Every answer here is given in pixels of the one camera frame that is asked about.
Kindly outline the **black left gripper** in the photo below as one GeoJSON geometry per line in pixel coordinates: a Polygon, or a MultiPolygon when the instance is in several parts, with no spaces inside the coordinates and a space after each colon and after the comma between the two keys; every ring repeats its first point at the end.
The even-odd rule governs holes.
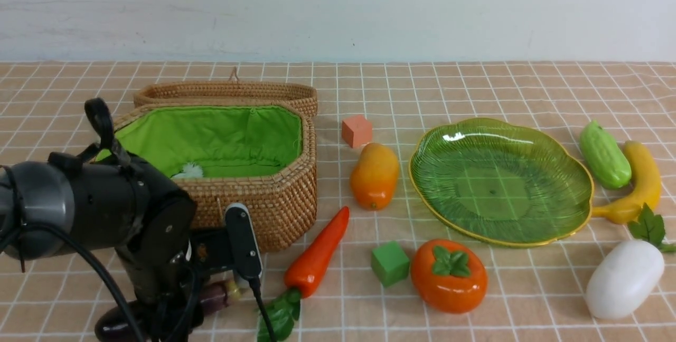
{"type": "MultiPolygon", "coordinates": [[[[186,341],[208,276],[233,267],[225,227],[191,231],[196,204],[147,160],[129,154],[114,137],[101,98],[86,101],[87,118],[101,137],[80,155],[49,155],[49,255],[114,248],[143,304],[152,314],[150,341],[186,341]]],[[[137,341],[142,329],[118,287],[98,263],[137,341]]]]}

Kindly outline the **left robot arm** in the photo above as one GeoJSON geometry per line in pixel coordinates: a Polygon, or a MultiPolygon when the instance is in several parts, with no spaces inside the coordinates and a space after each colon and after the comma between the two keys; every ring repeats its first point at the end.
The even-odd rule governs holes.
{"type": "Polygon", "coordinates": [[[104,99],[84,111],[99,142],[2,167],[2,251],[21,263],[83,257],[117,303],[95,325],[98,340],[186,341],[223,306],[205,286],[234,269],[227,232],[191,229],[194,200],[121,146],[104,99]]]}

